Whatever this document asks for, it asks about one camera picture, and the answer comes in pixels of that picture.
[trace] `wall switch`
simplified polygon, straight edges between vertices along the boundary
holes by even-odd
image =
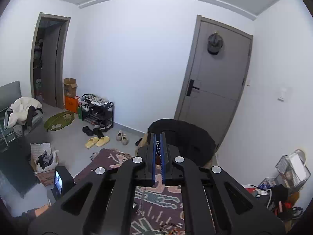
[[[287,89],[282,87],[281,90],[280,90],[280,94],[279,94],[278,100],[285,101],[286,93],[287,93]]]

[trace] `purple patterned rug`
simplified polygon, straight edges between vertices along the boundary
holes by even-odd
[[[120,167],[131,155],[114,149],[102,149],[91,156],[92,162],[75,177],[75,182],[81,181],[91,170],[97,167],[114,169]],[[144,188],[136,187],[135,203],[140,204]],[[161,168],[156,169],[154,187],[145,191],[142,213],[135,214],[131,225],[131,235],[164,235],[170,233],[176,226],[177,235],[185,235],[182,195],[179,186],[164,186],[161,179]]]

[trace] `triangular cutout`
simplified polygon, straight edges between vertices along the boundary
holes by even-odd
[[[61,209],[78,216],[80,214],[81,209],[88,197],[88,194],[92,188],[92,183],[88,183],[84,185],[80,190],[78,190],[71,198],[69,198],[63,205]]]
[[[224,185],[238,215],[253,208],[252,203],[239,193],[230,183],[225,182]]]

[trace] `silver screw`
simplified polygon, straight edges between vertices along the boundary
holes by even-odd
[[[182,156],[176,156],[174,160],[177,163],[182,163],[183,161],[185,161],[185,159]]]
[[[96,172],[96,174],[101,175],[105,172],[105,168],[98,167],[98,168],[96,168],[95,172]]]
[[[213,166],[213,167],[212,167],[212,171],[213,171],[214,173],[221,173],[221,172],[222,172],[222,168],[219,167],[219,166]]]
[[[142,162],[142,158],[140,156],[136,156],[133,158],[133,162],[138,164],[138,163],[141,163]]]

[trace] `rug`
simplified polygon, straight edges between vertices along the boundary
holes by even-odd
[[[90,172],[97,167],[114,169],[131,159],[132,156],[116,149],[102,149],[93,153],[90,157],[92,162],[75,176],[75,182],[83,180]],[[139,206],[144,187],[136,187],[134,202]],[[185,235],[184,211],[182,194],[179,186],[164,186],[161,178],[161,167],[156,168],[156,183],[154,187],[147,187],[142,214],[134,215],[130,224],[131,235],[151,234],[164,235],[160,231],[164,229],[170,232],[174,225],[178,230],[178,235]]]
[[[68,126],[69,124],[71,124],[74,120],[74,113],[71,111],[64,111],[61,113],[58,113],[52,117],[50,117],[45,123],[44,123],[44,127],[45,129],[51,130],[51,131],[57,131],[60,130],[62,128],[64,128],[65,126]]]

